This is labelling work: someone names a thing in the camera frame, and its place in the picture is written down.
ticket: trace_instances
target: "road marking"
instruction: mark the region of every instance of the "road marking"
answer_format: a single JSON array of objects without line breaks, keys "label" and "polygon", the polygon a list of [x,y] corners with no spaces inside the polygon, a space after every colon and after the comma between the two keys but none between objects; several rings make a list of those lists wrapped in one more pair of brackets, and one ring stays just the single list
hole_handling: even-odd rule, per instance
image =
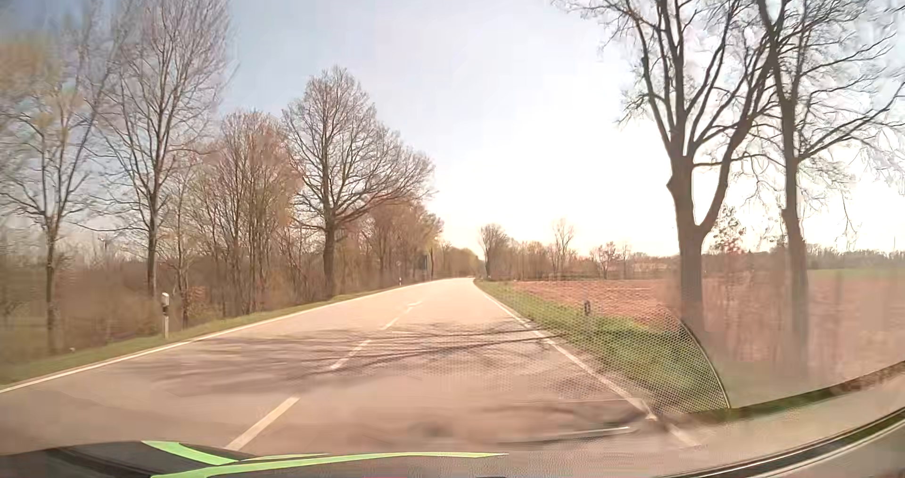
[{"label": "road marking", "polygon": [[265,417],[258,420],[258,423],[252,425],[248,430],[246,430],[241,436],[232,440],[232,443],[226,445],[227,450],[238,451],[243,448],[243,446],[247,445],[252,439],[255,438],[258,434],[261,433],[262,430],[267,428],[268,425],[274,422],[277,418],[280,417],[281,414],[288,411],[293,404],[299,401],[299,397],[290,396],[286,400],[283,400],[282,404],[276,406],[273,411],[268,413]]},{"label": "road marking", "polygon": [[384,326],[381,328],[381,330],[388,330],[389,327],[392,326],[394,322],[399,321],[399,317],[397,317],[397,318],[393,319],[392,321],[387,322],[386,324],[384,324]]},{"label": "road marking", "polygon": [[349,359],[351,359],[352,356],[355,356],[356,354],[358,354],[358,351],[360,351],[361,349],[365,348],[365,346],[368,345],[368,344],[370,344],[370,343],[371,343],[370,340],[365,340],[364,342],[362,342],[362,343],[358,344],[357,346],[355,346],[354,349],[352,349],[351,351],[349,351],[349,353],[346,355],[346,357],[341,357],[341,358],[339,359],[339,361],[337,361],[337,362],[334,363],[333,365],[330,365],[330,370],[338,370],[340,367],[342,367],[343,365],[346,364],[346,361],[348,361]]},{"label": "road marking", "polygon": [[85,366],[83,366],[83,367],[70,368],[69,370],[64,370],[64,371],[58,372],[58,373],[56,373],[56,374],[51,374],[51,375],[49,375],[49,376],[44,376],[44,377],[42,377],[42,378],[38,378],[38,379],[27,379],[27,380],[25,380],[25,381],[23,381],[23,382],[21,382],[21,383],[13,384],[13,385],[11,385],[11,386],[9,386],[9,387],[5,387],[5,388],[0,389],[0,393],[6,393],[7,391],[17,390],[17,389],[22,388],[22,387],[29,387],[29,386],[32,386],[32,385],[37,385],[37,384],[40,384],[40,383],[49,381],[49,380],[51,380],[51,379],[65,378],[66,376],[71,376],[72,374],[78,374],[79,372],[85,372],[85,371],[87,371],[87,370],[93,370],[94,368],[106,367],[107,365],[113,365],[114,363],[119,363],[120,361],[126,361],[126,360],[128,360],[128,359],[135,359],[136,357],[147,356],[148,354],[154,354],[154,353],[156,353],[156,352],[164,351],[164,350],[167,350],[167,349],[172,349],[172,348],[179,347],[179,346],[185,346],[185,345],[191,344],[191,343],[193,343],[193,342],[198,342],[198,341],[200,341],[200,340],[207,340],[208,338],[219,337],[220,335],[226,335],[226,334],[228,334],[228,333],[233,333],[233,332],[235,332],[235,331],[247,330],[248,328],[254,328],[255,326],[260,326],[260,325],[262,325],[262,324],[267,324],[267,323],[270,323],[270,322],[282,321],[282,320],[284,320],[284,319],[288,319],[288,318],[290,318],[290,317],[296,317],[296,316],[303,315],[303,314],[310,314],[311,312],[314,312],[314,311],[318,311],[318,310],[322,310],[322,309],[327,309],[327,308],[330,308],[330,307],[336,307],[337,305],[342,305],[342,304],[344,304],[344,303],[349,303],[349,302],[352,302],[352,301],[357,301],[357,300],[359,300],[359,299],[367,299],[367,298],[371,298],[371,297],[374,297],[374,296],[380,296],[381,294],[387,294],[387,293],[390,293],[390,292],[396,292],[396,291],[398,291],[398,290],[402,290],[403,288],[418,287],[418,286],[425,285],[425,284],[428,284],[428,283],[434,283],[434,282],[439,282],[439,281],[450,281],[450,280],[458,280],[458,279],[443,279],[443,280],[432,280],[432,281],[428,281],[428,282],[424,282],[424,283],[413,283],[412,285],[405,285],[405,286],[403,286],[403,287],[392,288],[391,290],[384,290],[384,291],[381,291],[381,292],[375,292],[374,294],[366,294],[366,295],[364,295],[364,296],[359,296],[358,298],[353,298],[353,299],[343,299],[342,301],[337,301],[336,303],[330,303],[329,305],[321,305],[320,307],[315,307],[315,308],[309,309],[309,310],[301,310],[301,311],[298,311],[298,312],[293,312],[293,313],[286,314],[286,315],[283,315],[283,316],[275,317],[275,318],[273,318],[273,319],[267,319],[267,320],[264,320],[264,321],[257,321],[257,322],[253,322],[253,323],[251,323],[251,324],[246,324],[246,325],[244,325],[244,326],[236,326],[235,328],[230,328],[229,330],[218,331],[217,333],[208,333],[207,335],[201,335],[201,336],[199,336],[199,337],[189,338],[189,339],[187,339],[187,340],[183,340],[183,341],[181,341],[181,342],[175,342],[175,343],[173,343],[173,344],[167,344],[167,345],[165,345],[165,346],[153,347],[153,348],[146,349],[146,350],[143,350],[143,351],[140,351],[140,352],[137,352],[137,353],[127,354],[126,356],[117,356],[117,357],[108,359],[108,360],[106,360],[106,361],[100,361],[100,362],[98,362],[98,363],[92,363],[92,364],[90,364],[90,365],[85,365]]},{"label": "road marking", "polygon": [[[591,376],[592,378],[597,379],[598,381],[603,383],[604,386],[613,390],[614,393],[616,393],[618,396],[622,397],[626,402],[628,402],[629,404],[634,406],[639,411],[646,412],[647,415],[645,416],[645,419],[652,419],[652,420],[659,419],[656,414],[653,414],[653,411],[650,410],[650,407],[647,405],[646,402],[644,402],[640,398],[631,396],[627,391],[625,391],[624,389],[622,389],[622,388],[618,387],[616,384],[614,384],[613,381],[605,378],[604,376],[599,374],[596,370],[594,370],[594,368],[590,368],[586,363],[584,363],[582,360],[578,359],[577,356],[575,356],[574,354],[572,354],[569,351],[562,348],[558,343],[554,342],[552,338],[550,338],[549,336],[540,332],[539,330],[533,329],[527,323],[527,321],[525,321],[523,318],[521,318],[518,315],[516,315],[515,313],[513,313],[512,310],[509,310],[508,307],[506,307],[505,305],[503,305],[496,299],[493,299],[491,295],[487,294],[483,290],[481,291],[481,294],[484,295],[484,298],[489,299],[490,301],[493,302],[494,305],[500,307],[501,310],[503,310],[504,312],[509,314],[510,317],[512,317],[513,319],[518,321],[522,326],[531,330],[531,332],[534,333],[535,335],[537,335],[541,339],[542,342],[553,347],[554,349],[559,351],[563,356],[567,357],[569,359],[569,361],[578,365],[578,367],[581,368],[582,370],[584,370],[589,376]],[[672,434],[676,439],[679,439],[680,441],[682,441],[682,443],[684,445],[700,446],[700,443],[695,441],[694,438],[689,436],[685,431],[679,429],[679,427],[674,426],[673,424],[667,423],[665,421],[661,421],[661,423],[664,426],[666,426],[666,430],[669,431],[670,434]]]}]

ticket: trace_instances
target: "asphalt road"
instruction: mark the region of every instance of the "asphalt road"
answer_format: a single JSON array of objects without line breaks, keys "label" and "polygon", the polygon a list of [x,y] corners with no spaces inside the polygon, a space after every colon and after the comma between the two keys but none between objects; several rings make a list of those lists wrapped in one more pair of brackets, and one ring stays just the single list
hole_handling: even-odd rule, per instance
[{"label": "asphalt road", "polygon": [[[687,444],[636,406],[471,280],[440,280],[4,391],[0,453],[141,439],[257,454]],[[631,431],[572,434],[612,426]]]}]

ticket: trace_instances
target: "white delineator post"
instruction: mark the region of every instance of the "white delineator post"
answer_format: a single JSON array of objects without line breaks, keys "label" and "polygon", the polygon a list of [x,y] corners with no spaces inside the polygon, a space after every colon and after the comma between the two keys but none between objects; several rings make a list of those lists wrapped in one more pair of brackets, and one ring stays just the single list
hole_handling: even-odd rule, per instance
[{"label": "white delineator post", "polygon": [[169,338],[169,294],[160,293],[160,307],[164,311],[164,339]]}]

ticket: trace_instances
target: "brown field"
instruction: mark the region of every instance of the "brown field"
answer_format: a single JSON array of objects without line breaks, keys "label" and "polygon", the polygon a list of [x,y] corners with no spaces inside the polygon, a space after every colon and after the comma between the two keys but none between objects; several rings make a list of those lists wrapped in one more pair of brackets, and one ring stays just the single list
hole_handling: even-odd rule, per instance
[{"label": "brown field", "polygon": [[[675,280],[514,281],[512,287],[594,314],[654,328],[677,324]],[[779,272],[738,273],[704,281],[704,342],[733,404],[827,387],[905,359],[905,274],[895,270],[820,271],[810,275],[809,375],[784,366],[789,310]]]}]

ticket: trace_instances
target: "green grass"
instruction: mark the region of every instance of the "green grass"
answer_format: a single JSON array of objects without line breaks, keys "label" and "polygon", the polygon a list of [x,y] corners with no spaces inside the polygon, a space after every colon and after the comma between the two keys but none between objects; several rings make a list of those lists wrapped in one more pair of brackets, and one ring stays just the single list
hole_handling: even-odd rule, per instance
[{"label": "green grass", "polygon": [[150,349],[152,347],[172,344],[174,342],[199,337],[208,333],[215,333],[217,331],[229,330],[230,328],[235,328],[237,326],[243,326],[245,324],[251,324],[257,321],[265,321],[267,319],[273,319],[275,317],[287,315],[290,313],[311,310],[323,305],[329,305],[330,303],[345,301],[346,299],[355,299],[361,296],[366,296],[368,294],[390,290],[391,288],[394,287],[381,288],[378,290],[368,290],[366,292],[357,292],[355,294],[343,294],[340,296],[335,296],[327,301],[318,301],[316,303],[288,307],[280,310],[255,312],[253,314],[227,320],[211,321],[204,324],[199,324],[198,326],[193,326],[192,328],[188,328],[186,330],[174,331],[170,333],[170,338],[166,340],[164,340],[163,335],[130,338],[128,340],[121,340],[119,342],[108,344],[106,346],[91,347],[78,350],[73,353],[45,357],[15,365],[7,365],[0,367],[0,385],[8,385],[10,383],[22,381],[25,379],[37,378],[39,376],[44,376],[46,374],[51,374],[60,370],[76,368],[82,365],[89,365],[91,363],[96,363],[105,359],[124,356],[145,349]]},{"label": "green grass", "polygon": [[677,331],[648,328],[626,317],[591,316],[519,291],[509,282],[475,285],[540,328],[585,351],[603,369],[615,371],[655,397],[686,412],[712,409],[722,398],[706,357]]},{"label": "green grass", "polygon": [[886,278],[891,273],[895,272],[895,269],[887,269],[887,268],[847,268],[847,269],[838,269],[838,270],[808,270],[808,275],[812,277],[834,277],[838,274],[842,274],[845,278]]}]

